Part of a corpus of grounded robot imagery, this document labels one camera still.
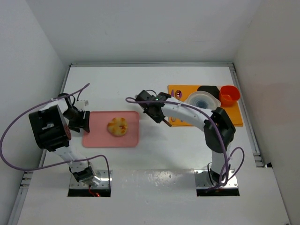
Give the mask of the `golden bread roll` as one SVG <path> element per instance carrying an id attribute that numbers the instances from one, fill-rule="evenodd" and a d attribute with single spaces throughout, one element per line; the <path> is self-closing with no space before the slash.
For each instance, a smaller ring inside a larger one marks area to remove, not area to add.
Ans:
<path id="1" fill-rule="evenodd" d="M 108 122 L 107 130 L 113 136 L 124 136 L 128 131 L 128 123 L 125 118 L 116 117 Z"/>

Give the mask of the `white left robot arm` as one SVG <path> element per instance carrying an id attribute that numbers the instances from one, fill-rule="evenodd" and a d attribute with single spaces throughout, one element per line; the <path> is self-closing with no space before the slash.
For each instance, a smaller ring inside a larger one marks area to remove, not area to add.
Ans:
<path id="1" fill-rule="evenodd" d="M 39 148 L 61 157 L 77 182 L 97 187 L 101 179 L 92 163 L 71 145 L 71 131 L 90 132 L 90 112 L 78 109 L 66 93 L 59 94 L 40 110 L 30 113 L 29 120 Z"/>

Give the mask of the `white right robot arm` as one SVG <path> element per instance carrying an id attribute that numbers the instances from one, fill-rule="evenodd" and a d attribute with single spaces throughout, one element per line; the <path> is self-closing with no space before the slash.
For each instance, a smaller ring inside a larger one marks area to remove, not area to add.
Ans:
<path id="1" fill-rule="evenodd" d="M 236 129 L 223 108 L 202 109 L 183 103 L 170 94 L 160 92 L 154 96 L 146 90 L 136 95 L 134 101 L 158 124 L 164 122 L 171 126 L 166 118 L 173 118 L 200 129 L 204 133 L 207 147 L 212 151 L 212 179 L 220 186 L 228 182 L 230 164 L 227 151 Z"/>

